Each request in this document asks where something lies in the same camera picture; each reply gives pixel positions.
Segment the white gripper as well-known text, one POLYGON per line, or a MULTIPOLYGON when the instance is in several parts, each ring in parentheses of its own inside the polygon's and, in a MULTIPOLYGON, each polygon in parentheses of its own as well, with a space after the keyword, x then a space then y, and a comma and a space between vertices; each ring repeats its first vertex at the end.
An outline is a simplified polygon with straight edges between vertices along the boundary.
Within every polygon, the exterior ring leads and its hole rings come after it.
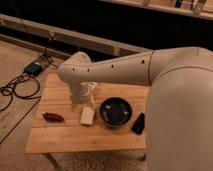
POLYGON ((96 87, 96 82, 81 82, 70 84, 69 90, 72 106, 74 108, 77 106, 88 106, 94 109, 94 90, 96 87))

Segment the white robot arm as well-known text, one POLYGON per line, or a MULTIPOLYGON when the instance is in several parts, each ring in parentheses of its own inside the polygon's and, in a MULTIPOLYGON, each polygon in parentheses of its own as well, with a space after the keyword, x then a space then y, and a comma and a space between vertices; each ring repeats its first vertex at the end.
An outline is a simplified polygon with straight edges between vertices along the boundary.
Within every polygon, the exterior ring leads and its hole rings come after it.
POLYGON ((81 83, 148 86, 147 171, 213 171, 213 51, 171 48, 100 62, 77 52, 57 73, 74 98, 84 95, 81 83))

